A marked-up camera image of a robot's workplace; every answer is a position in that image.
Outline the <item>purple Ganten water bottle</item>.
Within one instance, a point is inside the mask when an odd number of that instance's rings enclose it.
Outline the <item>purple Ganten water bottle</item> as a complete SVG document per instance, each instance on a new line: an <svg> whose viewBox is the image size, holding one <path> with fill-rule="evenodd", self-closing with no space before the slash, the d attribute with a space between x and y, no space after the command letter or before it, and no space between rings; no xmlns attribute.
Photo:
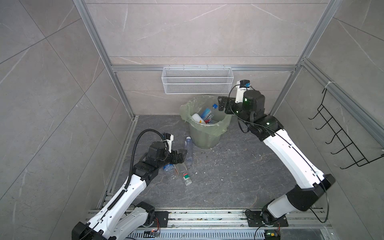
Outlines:
<svg viewBox="0 0 384 240"><path fill-rule="evenodd" d="M191 167L194 162L194 143L190 136L186 137L185 150L187 150L187 155L185 159L186 166Z"/></svg>

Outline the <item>clear bottle blue cap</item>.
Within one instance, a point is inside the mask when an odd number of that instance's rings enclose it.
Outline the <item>clear bottle blue cap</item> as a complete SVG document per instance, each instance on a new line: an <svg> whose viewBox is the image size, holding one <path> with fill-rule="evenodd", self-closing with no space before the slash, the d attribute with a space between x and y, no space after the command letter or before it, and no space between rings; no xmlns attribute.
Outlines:
<svg viewBox="0 0 384 240"><path fill-rule="evenodd" d="M214 117L215 110L218 108L217 104L213 104L212 107L206 108L201 114L201 118L205 123L209 123Z"/></svg>

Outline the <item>small bottle green red label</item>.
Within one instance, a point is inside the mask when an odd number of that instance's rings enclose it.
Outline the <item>small bottle green red label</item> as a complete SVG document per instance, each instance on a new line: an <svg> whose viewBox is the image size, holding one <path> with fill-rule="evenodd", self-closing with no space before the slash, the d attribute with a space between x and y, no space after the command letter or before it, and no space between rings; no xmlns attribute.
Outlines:
<svg viewBox="0 0 384 240"><path fill-rule="evenodd" d="M183 180L184 180L184 183L186 186L189 186L192 184L192 180L191 180L189 174L187 174L187 173L183 174Z"/></svg>

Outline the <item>small bottle blue label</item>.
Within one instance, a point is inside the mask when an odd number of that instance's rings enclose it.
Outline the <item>small bottle blue label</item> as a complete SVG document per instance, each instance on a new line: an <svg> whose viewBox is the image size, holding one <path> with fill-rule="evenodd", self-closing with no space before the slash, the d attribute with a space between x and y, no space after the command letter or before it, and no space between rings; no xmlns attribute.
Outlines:
<svg viewBox="0 0 384 240"><path fill-rule="evenodd" d="M173 175L175 173L175 167L172 164L167 164L163 167L166 175Z"/></svg>

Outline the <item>clear bottle yellow label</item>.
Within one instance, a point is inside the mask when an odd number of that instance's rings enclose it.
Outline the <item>clear bottle yellow label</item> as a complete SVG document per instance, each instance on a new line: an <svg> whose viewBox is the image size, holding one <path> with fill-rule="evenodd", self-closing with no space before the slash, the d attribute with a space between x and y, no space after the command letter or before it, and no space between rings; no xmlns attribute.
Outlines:
<svg viewBox="0 0 384 240"><path fill-rule="evenodd" d="M199 124L202 124L202 125L205 125L205 124L206 124L205 121L201 118L201 116L200 116L198 113L193 114L193 115L192 115L192 119L193 119L195 122L199 123Z"/></svg>

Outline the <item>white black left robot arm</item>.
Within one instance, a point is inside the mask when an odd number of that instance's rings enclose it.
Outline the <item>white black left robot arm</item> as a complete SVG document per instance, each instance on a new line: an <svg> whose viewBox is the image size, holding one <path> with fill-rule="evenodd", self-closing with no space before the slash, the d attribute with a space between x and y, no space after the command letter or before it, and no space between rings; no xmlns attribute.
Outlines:
<svg viewBox="0 0 384 240"><path fill-rule="evenodd" d="M127 214L129 206L167 164L181 164L187 150L168 149L167 141L153 142L149 150L131 170L126 182L111 200L87 223L79 222L72 230L73 240L123 240L135 229L150 226L155 218L155 208L145 202L136 205Z"/></svg>

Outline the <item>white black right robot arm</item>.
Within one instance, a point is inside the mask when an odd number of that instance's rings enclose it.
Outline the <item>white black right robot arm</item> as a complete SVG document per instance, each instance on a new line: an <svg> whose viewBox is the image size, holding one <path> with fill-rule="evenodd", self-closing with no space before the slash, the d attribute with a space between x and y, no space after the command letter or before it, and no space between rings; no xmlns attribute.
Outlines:
<svg viewBox="0 0 384 240"><path fill-rule="evenodd" d="M241 102L235 98L219 97L218 109L234 115L269 147L290 171L296 181L295 187L285 195L266 204L261 212L263 225L271 226L292 211L305 212L335 183L331 174L324 174L294 144L277 118L265 114L265 96L256 90L243 92Z"/></svg>

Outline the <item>clear plastic cup bottle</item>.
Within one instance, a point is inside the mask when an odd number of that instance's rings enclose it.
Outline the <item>clear plastic cup bottle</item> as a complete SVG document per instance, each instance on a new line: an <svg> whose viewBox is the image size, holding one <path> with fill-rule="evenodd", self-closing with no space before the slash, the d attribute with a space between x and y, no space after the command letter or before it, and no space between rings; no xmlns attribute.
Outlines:
<svg viewBox="0 0 384 240"><path fill-rule="evenodd" d="M188 173L188 168L186 166L185 163L181 163L181 164L175 164L174 165L176 170L177 170L177 173L180 175L180 176L184 176L185 174Z"/></svg>

